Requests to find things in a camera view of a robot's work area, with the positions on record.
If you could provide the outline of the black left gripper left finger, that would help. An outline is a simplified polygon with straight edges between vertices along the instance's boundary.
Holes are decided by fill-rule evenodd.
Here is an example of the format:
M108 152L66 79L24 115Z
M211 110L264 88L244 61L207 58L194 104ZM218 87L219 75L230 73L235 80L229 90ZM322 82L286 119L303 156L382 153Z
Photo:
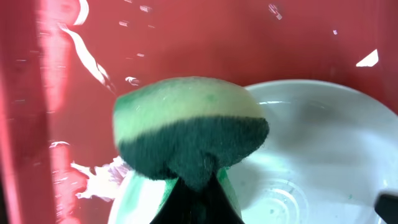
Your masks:
M198 224L198 194L178 179L150 224Z

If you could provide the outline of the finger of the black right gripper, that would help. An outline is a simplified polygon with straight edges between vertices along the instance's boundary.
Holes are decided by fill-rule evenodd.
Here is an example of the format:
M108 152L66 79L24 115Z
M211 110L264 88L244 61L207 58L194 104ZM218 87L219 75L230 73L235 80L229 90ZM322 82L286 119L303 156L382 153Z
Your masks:
M387 224L397 224L397 208L398 198L394 194L381 193L377 196L374 204L374 211Z

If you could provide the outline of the green yellow sponge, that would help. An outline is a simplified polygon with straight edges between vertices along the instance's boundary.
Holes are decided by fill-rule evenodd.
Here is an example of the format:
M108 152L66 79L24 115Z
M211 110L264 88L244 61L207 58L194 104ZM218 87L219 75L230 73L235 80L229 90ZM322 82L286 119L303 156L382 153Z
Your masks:
M259 149L269 131L252 94L224 80L172 78L120 96L114 143L132 171L109 222L150 223L178 179L198 194L200 214L199 196L212 173L241 218L227 170Z

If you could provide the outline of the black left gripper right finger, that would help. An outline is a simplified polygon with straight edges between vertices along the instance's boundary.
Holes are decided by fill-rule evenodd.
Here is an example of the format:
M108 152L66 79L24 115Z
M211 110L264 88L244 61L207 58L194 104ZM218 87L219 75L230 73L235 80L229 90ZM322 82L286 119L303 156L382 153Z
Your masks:
M200 224L244 224L234 211L215 173L212 173L199 199L203 208L198 215Z

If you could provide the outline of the red plastic tray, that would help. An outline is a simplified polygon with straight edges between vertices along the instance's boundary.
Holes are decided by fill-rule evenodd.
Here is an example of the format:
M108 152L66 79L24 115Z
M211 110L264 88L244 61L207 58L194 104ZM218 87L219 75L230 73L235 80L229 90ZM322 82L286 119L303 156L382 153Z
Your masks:
M106 223L113 102L183 75L321 80L396 113L397 1L1 0L9 223Z

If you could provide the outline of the white plate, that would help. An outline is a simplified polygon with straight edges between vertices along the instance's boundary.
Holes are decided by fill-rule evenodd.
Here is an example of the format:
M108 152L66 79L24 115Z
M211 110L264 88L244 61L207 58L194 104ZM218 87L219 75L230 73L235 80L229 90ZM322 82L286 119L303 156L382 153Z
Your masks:
M285 80L245 88L269 124L264 143L227 170L244 223L386 223L397 195L397 116L356 90Z

